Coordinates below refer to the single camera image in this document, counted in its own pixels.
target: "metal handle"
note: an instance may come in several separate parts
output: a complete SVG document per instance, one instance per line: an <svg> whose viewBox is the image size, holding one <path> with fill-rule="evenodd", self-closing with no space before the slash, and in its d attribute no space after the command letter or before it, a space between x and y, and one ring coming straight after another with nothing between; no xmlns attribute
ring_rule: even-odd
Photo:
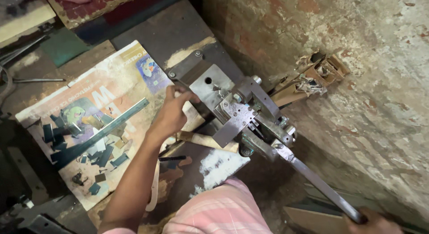
<svg viewBox="0 0 429 234"><path fill-rule="evenodd" d="M330 199L336 206L340 207L350 217L351 220L357 224L365 222L365 216L359 213L353 206L351 206L345 199L343 199L336 191L327 185L315 172L310 170L301 160L295 156L287 160L293 168L305 176L324 196Z"/></svg>

